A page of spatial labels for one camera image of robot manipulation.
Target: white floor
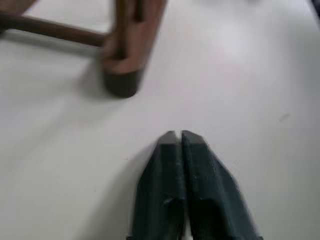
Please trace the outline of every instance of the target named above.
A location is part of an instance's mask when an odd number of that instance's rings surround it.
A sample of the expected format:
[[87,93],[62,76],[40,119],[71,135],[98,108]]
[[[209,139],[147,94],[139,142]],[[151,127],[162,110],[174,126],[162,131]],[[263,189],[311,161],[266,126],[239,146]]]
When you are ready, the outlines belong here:
[[[110,2],[40,0],[27,14],[103,31]],[[101,91],[97,54],[13,30],[0,40],[1,240],[124,240],[155,141],[184,129],[237,178],[264,239],[319,238],[320,30],[307,0],[170,0],[130,99]]]

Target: wooden leg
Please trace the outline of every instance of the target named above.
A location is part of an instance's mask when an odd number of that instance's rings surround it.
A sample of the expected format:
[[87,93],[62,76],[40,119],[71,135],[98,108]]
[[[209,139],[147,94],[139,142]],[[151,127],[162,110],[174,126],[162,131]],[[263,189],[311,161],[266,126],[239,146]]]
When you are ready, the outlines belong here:
[[116,59],[125,59],[128,56],[128,0],[116,0]]
[[[137,22],[134,17],[137,1],[143,4],[145,14],[143,23]],[[105,40],[101,63],[105,86],[113,94],[129,98],[139,89],[166,3],[167,0],[129,0],[128,9],[129,11],[132,10],[132,14],[128,18],[128,29],[124,32],[125,51],[128,52],[125,59],[115,58],[117,46],[120,49],[118,53],[123,51],[123,48],[121,48],[123,45],[119,44],[118,41],[121,38],[116,31],[117,28]]]
[[43,21],[33,17],[19,16],[3,11],[0,11],[0,28],[17,29],[96,47],[101,47],[106,37],[106,35],[102,33]]

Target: wooden rung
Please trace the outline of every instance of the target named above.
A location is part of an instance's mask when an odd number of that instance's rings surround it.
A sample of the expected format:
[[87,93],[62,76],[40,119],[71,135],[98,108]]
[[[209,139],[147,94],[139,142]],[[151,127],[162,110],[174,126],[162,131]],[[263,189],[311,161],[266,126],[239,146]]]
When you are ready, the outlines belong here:
[[106,35],[102,33],[5,11],[0,11],[0,28],[16,29],[96,47],[101,47],[106,38]]

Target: dark green object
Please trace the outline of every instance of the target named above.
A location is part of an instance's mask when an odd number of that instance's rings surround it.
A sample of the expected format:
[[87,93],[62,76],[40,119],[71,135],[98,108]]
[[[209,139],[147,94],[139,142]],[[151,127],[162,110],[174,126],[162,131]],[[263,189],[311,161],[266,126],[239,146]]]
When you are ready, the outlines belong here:
[[163,135],[139,180],[130,240],[262,240],[236,181],[204,139]]
[[182,132],[193,240],[259,240],[236,181],[204,139]]
[[175,132],[160,139],[139,180],[130,240],[181,239],[185,223],[185,178]]

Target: wooden stool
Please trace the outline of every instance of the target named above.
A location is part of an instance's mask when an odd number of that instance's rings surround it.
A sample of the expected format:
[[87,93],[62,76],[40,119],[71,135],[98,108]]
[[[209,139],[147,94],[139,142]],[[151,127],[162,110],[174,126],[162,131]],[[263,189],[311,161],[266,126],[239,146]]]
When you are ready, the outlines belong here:
[[107,34],[22,16],[35,1],[0,0],[0,31],[16,29],[102,47],[107,89],[123,98],[137,92],[167,0],[115,0],[115,26]]

